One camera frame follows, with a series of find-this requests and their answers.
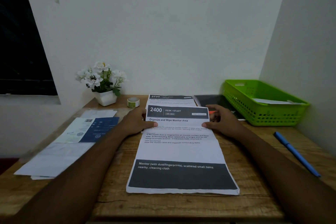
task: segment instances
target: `tape roll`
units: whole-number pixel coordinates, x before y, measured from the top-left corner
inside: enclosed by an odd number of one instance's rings
[[[140,99],[136,97],[127,99],[127,106],[131,108],[140,106]]]

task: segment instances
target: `white flower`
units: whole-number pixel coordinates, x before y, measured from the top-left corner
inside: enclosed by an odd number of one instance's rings
[[[103,80],[103,78],[100,77],[97,73],[92,73],[89,75],[89,77],[86,77],[84,82],[87,84],[91,89],[94,89],[95,86],[99,87],[100,82]]]
[[[90,74],[91,74],[89,72],[89,69],[81,69],[81,70],[77,71],[77,73],[75,74],[76,80],[79,81],[79,82],[82,82],[83,79],[89,77]]]
[[[126,74],[124,71],[113,70],[110,75],[109,81],[114,83],[114,86],[118,86],[126,81]]]
[[[98,73],[103,71],[108,71],[111,68],[109,64],[105,65],[105,62],[97,61],[96,64],[93,66],[93,69],[97,70]]]

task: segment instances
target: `blue pen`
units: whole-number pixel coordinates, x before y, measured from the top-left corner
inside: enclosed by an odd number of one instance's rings
[[[321,177],[321,175],[312,167],[311,164],[308,163],[308,161],[305,160],[304,157],[302,157],[302,155],[286,140],[286,138],[284,138],[279,132],[275,132],[274,136],[301,162],[302,165],[305,166],[305,168],[308,169],[309,172],[317,177]]]

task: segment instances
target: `window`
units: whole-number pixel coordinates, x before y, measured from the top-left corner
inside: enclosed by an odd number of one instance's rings
[[[57,95],[28,0],[0,0],[0,94]]]

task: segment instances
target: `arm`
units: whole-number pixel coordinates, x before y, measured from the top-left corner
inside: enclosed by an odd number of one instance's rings
[[[294,223],[333,223],[336,220],[335,190],[245,128],[228,109],[219,105],[207,107],[217,112],[210,116],[213,122],[202,126],[236,139],[250,152]]]
[[[4,223],[84,223],[90,217],[105,173],[122,140],[142,129],[156,127],[145,122],[145,109],[134,109],[98,143],[74,162],[22,209]]]

